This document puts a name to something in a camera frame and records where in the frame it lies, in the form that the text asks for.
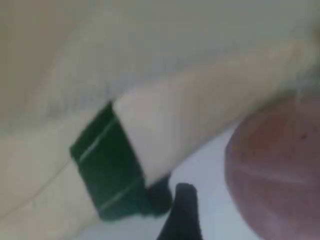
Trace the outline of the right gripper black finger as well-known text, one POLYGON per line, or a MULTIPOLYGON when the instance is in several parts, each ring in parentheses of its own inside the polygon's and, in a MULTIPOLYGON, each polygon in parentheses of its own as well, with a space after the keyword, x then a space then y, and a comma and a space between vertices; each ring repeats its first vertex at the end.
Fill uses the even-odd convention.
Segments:
POLYGON ((158 240, 202 240, 197 189, 189 183, 179 183, 175 199, 158 240))

